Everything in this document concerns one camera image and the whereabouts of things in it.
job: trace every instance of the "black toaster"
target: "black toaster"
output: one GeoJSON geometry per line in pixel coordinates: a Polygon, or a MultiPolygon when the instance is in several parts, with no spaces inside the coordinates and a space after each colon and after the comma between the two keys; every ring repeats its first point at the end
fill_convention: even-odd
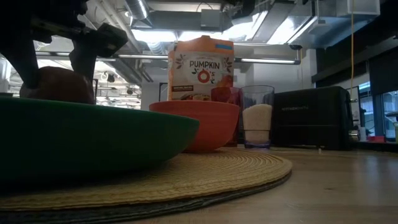
{"type": "Polygon", "coordinates": [[[350,149],[350,101],[348,91],[339,86],[275,94],[271,143],[350,149]]]}

